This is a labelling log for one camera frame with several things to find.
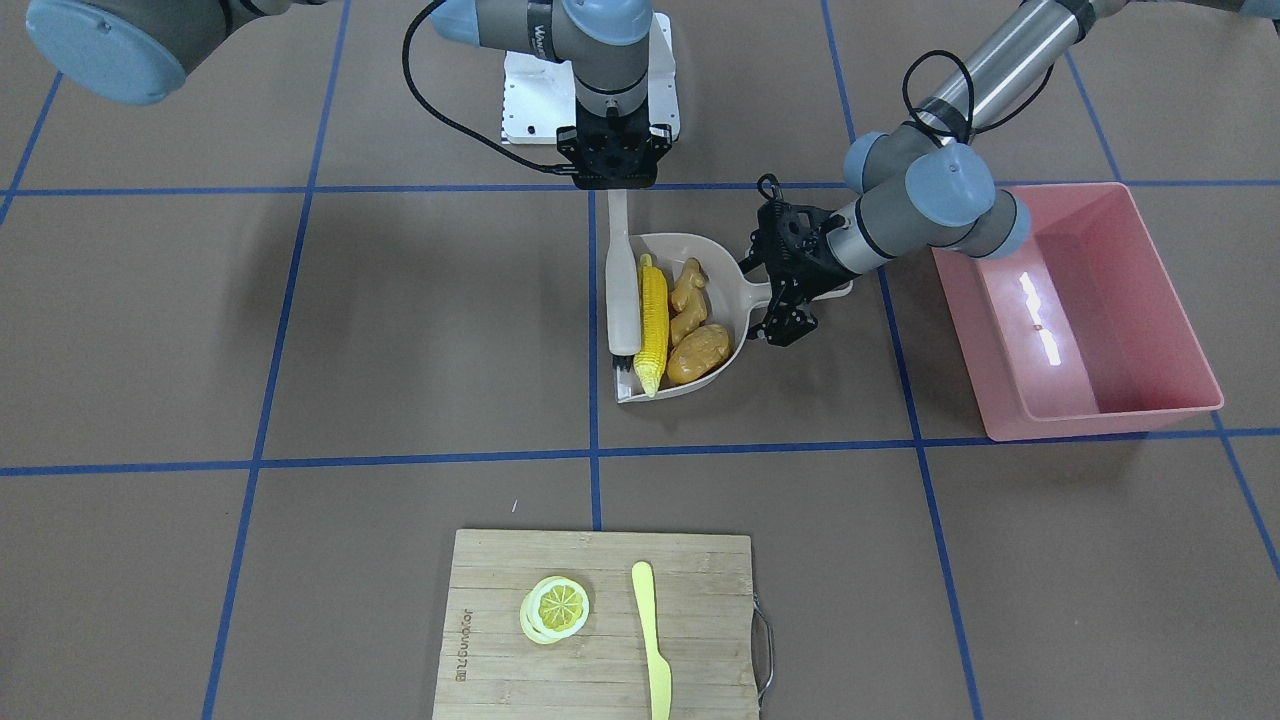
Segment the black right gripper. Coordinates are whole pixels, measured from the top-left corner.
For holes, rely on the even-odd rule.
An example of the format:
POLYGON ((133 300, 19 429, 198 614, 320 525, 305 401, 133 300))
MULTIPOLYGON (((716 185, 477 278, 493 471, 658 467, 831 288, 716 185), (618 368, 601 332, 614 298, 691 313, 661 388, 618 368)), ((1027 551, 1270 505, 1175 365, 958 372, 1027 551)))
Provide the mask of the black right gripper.
POLYGON ((648 102, 605 117, 577 104, 575 123, 556 132, 556 149, 571 165, 580 190, 644 190, 657 182, 658 163, 673 146, 673 129, 653 124, 648 102))

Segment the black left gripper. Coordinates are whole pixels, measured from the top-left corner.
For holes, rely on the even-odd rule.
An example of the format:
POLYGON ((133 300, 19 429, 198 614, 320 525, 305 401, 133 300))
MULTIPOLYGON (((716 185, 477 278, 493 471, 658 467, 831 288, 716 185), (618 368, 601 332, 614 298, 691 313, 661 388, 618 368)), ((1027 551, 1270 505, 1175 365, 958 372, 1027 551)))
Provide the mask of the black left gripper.
POLYGON ((749 275, 765 268, 774 297, 762 318, 762 338, 788 347, 819 325, 809 301, 852 282, 852 272, 829 245, 829 234, 849 228, 850 220, 841 211, 786 201, 773 174, 760 176, 756 191, 765 201, 739 270, 749 275))

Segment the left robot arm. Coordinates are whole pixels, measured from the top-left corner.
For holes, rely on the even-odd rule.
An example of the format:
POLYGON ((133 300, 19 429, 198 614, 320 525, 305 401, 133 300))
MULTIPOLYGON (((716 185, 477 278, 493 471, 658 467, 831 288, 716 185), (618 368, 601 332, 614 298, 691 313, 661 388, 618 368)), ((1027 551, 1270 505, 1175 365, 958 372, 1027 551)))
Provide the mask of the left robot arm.
POLYGON ((780 181, 763 176, 764 199, 741 272, 763 266, 771 284, 764 315, 748 338, 788 346, 818 325, 812 302, 920 249, 983 259, 1016 251, 1030 210, 998 190, 975 137, 1033 102, 1057 60, 1120 1, 1023 1, 934 94, 914 101, 904 88, 905 122, 860 136, 844 159, 854 200, 828 211, 787 202, 780 181))

